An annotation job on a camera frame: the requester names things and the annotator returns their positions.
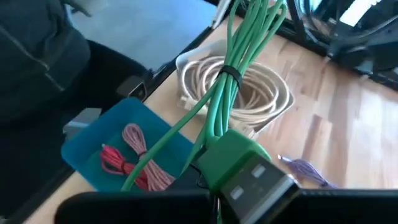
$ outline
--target blue tray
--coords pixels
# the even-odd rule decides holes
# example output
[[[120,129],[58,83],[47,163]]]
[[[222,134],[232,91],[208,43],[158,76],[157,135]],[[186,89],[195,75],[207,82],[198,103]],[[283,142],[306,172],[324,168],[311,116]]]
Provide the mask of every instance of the blue tray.
[[[135,98],[122,100],[98,120],[82,130],[62,147],[62,157],[98,191],[119,191],[126,176],[106,173],[101,167],[102,144],[119,149],[129,162],[138,162],[137,154],[123,141],[121,132],[128,123],[136,123],[144,132],[150,149],[170,126]],[[155,156],[165,171],[178,177],[192,149],[192,143],[176,134]],[[140,191],[134,186],[132,191]]]

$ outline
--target dark jacket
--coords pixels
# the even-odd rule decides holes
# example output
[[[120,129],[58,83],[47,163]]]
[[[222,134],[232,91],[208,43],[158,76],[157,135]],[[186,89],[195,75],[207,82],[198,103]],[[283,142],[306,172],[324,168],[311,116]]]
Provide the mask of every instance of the dark jacket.
[[[59,0],[1,0],[0,124],[61,95],[89,57]]]

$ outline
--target white cable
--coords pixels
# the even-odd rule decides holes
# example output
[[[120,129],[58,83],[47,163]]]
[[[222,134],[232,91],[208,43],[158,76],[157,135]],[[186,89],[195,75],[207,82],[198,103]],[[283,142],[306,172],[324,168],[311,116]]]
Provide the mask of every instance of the white cable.
[[[214,56],[188,62],[184,66],[180,84],[187,109],[193,107],[214,84],[223,63],[224,57]],[[242,89],[231,111],[231,122],[239,121],[256,129],[286,108],[289,95],[286,82],[275,71],[254,62],[244,75]],[[206,112],[207,107],[204,107],[200,114]]]

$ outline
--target wooden table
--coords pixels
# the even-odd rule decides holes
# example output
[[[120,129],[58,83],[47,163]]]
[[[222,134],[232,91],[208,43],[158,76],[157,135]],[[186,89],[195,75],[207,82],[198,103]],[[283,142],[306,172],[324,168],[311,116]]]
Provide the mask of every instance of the wooden table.
[[[235,27],[241,22],[235,20]],[[226,20],[204,44],[226,37]],[[275,36],[257,59],[289,84],[295,104],[258,139],[276,155],[310,161],[330,182],[346,188],[398,188],[398,94],[355,74],[324,65],[323,59]],[[145,101],[174,125],[186,112],[177,105],[174,72]],[[182,134],[196,139],[202,122],[193,119]],[[26,223],[53,223],[60,203],[93,188],[74,173]]]

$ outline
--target green cable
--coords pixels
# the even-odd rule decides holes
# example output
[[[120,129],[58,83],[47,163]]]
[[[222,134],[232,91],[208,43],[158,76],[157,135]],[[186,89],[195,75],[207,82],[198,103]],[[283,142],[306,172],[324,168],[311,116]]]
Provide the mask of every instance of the green cable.
[[[234,2],[231,13],[229,14],[227,26],[227,53],[224,64],[238,69],[243,76],[248,66],[261,53],[285,19],[287,7],[283,4],[283,0],[278,0],[270,8],[268,8],[268,0],[250,1],[242,23],[232,35],[235,12],[241,1],[242,0],[237,0]],[[279,9],[281,9],[280,16],[272,28],[269,29]],[[135,169],[129,174],[121,190],[130,191],[135,179],[146,164],[167,144],[169,139],[172,138],[174,134],[177,134],[210,100],[205,125],[192,147],[187,163],[182,170],[182,172],[184,172],[202,146],[209,148],[227,132],[229,114],[232,110],[237,92],[238,84],[234,78],[225,72],[222,73],[192,110],[148,150],[146,156],[138,162]],[[265,153],[265,155],[268,159],[271,159],[267,153]]]

